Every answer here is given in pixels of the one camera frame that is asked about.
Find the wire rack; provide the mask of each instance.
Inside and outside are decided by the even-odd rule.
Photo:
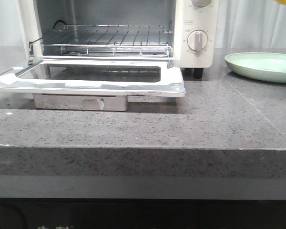
[[[158,25],[65,25],[30,43],[44,55],[169,57],[171,31]]]

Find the gray countertop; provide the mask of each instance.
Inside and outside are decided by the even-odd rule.
[[[224,56],[240,51],[215,50],[202,80],[185,76],[185,98],[131,97],[127,112],[0,93],[0,175],[286,178],[286,84],[232,73]],[[24,59],[0,47],[0,71]]]

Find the white toaster oven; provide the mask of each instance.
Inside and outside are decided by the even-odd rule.
[[[0,92],[37,108],[119,110],[127,97],[182,97],[181,68],[212,64],[219,0],[19,0],[28,60]]]

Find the open oven door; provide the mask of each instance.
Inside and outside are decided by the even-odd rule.
[[[180,68],[169,61],[41,59],[0,74],[0,92],[183,97]]]

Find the control knob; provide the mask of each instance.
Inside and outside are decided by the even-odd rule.
[[[201,30],[192,32],[187,38],[187,44],[190,49],[200,52],[208,44],[208,36]]]
[[[204,7],[208,5],[212,0],[192,0],[192,3],[198,7]]]

